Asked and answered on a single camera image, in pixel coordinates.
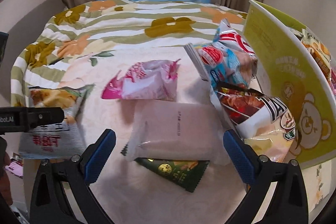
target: gray headboard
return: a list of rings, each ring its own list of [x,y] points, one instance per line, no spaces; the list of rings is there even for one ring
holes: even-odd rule
[[[8,32],[9,38],[0,67],[0,93],[9,102],[11,101],[11,69],[15,59],[25,47],[36,41],[48,20],[64,8],[62,0],[46,0],[25,15]]]

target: snack bag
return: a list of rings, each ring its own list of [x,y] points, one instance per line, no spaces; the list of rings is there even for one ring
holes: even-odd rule
[[[253,50],[226,20],[220,23],[212,43],[184,48],[203,80],[206,79],[202,68],[206,70],[213,87],[220,82],[248,87],[256,75],[257,58]]]
[[[245,144],[258,155],[282,162],[293,139],[295,121],[278,97],[267,97],[257,91],[218,87],[218,98]]]
[[[81,155],[84,152],[84,137],[75,118],[85,92],[86,88],[30,88],[30,107],[60,107],[64,111],[65,119],[62,123],[39,126],[22,133],[19,152],[23,158],[55,159]]]
[[[121,154],[125,156],[126,151],[127,145]],[[136,158],[134,161],[190,193],[194,192],[209,164],[208,160],[182,161]]]
[[[333,91],[333,94],[336,96],[336,60],[331,57],[331,81],[330,88]]]
[[[303,38],[302,44],[307,48],[311,56],[320,67],[323,75],[330,84],[331,81],[331,55],[326,46],[324,46],[316,37],[310,34],[307,30],[302,29]]]
[[[223,126],[211,105],[138,100],[126,159],[211,160],[230,163]]]
[[[177,89],[178,61],[139,62],[120,79],[119,71],[105,87],[101,98],[173,100]]]

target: yellow flower pattern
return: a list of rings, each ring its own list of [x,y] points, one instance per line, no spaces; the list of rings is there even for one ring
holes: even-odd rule
[[[178,19],[174,19],[173,17],[155,19],[151,27],[145,29],[145,34],[148,37],[155,38],[169,33],[190,33],[193,31],[190,25],[194,23],[195,21],[187,17],[180,17]]]
[[[47,64],[47,57],[54,51],[55,43],[46,44],[39,42],[38,44],[30,44],[26,47],[25,60],[28,66],[32,68],[41,67]]]
[[[70,24],[76,23],[80,18],[80,14],[84,12],[85,7],[85,4],[82,4],[55,15],[55,24],[60,25],[63,21]]]

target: white rectangular package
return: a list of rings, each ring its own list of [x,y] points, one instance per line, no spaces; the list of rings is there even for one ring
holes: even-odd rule
[[[230,162],[223,127],[211,105],[139,100],[126,158]]]

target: bed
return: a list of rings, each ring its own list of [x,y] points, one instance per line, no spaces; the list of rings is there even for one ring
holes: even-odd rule
[[[135,101],[102,100],[100,95],[119,70],[125,72],[136,62],[181,59],[176,101],[210,104],[208,84],[200,79],[182,46],[212,41],[224,18],[241,32],[245,17],[223,6],[181,1],[94,1],[63,11],[16,59],[11,104],[26,106],[30,85],[91,89],[78,122],[87,145],[105,128],[116,132],[116,147],[91,185],[115,223],[224,223],[245,195],[233,165],[210,164],[195,192],[188,193],[136,162],[126,162],[120,151],[132,131]],[[38,162],[27,160],[24,168],[29,200]],[[303,174],[312,211],[329,193],[331,162]],[[271,194],[256,220],[263,216]]]

